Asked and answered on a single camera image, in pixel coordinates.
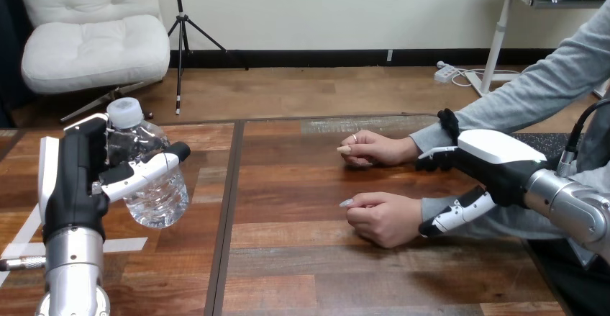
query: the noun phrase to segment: bottle cap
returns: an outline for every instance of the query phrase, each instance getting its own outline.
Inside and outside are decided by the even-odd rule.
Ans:
[[[121,98],[114,100],[106,108],[112,126],[117,129],[134,127],[144,120],[144,113],[138,100]]]

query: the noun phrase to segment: robotic finger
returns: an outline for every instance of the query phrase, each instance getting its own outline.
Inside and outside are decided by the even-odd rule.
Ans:
[[[495,206],[489,193],[477,186],[458,197],[452,206],[447,206],[436,217],[423,222],[419,226],[419,233],[426,238],[443,234],[473,221]]]

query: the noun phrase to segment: white cushioned chair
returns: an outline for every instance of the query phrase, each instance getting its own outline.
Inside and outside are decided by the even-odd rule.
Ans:
[[[22,59],[38,94],[116,86],[127,93],[160,81],[170,45],[158,0],[24,0],[35,31]],[[65,122],[113,98],[107,94]]]

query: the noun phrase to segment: gray sleeve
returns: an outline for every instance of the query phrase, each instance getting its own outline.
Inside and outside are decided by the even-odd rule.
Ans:
[[[610,78],[610,0],[546,59],[457,111],[461,130],[515,132],[551,117]],[[452,145],[439,124],[411,135],[422,151]]]
[[[610,163],[592,171],[583,171],[570,177],[571,179],[596,188],[601,192],[610,193]],[[423,199],[422,217],[431,219],[446,206],[455,201],[455,197],[441,199]],[[496,207],[487,214],[464,224],[447,233],[473,238],[494,238],[515,236],[525,239],[555,239],[564,238],[566,234],[555,227],[542,215],[530,209],[518,206]]]

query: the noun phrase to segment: white desk leg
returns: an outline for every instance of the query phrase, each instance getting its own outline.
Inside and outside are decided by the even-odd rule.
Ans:
[[[496,63],[498,62],[498,55],[500,54],[500,48],[502,47],[502,41],[504,40],[504,33],[506,31],[506,23],[509,21],[509,12],[511,10],[513,0],[504,0],[502,6],[502,13],[500,14],[500,20],[496,25],[496,32],[493,34],[493,42],[491,43],[491,49],[489,50],[489,57],[487,58],[487,64],[485,65],[485,73],[483,74],[483,80],[480,81],[478,76],[474,73],[467,75],[468,80],[472,83],[475,90],[479,95],[484,96],[489,93],[489,86],[492,80],[506,79],[503,77],[494,78],[493,72],[496,70]],[[508,79],[513,79],[517,75],[507,76]]]

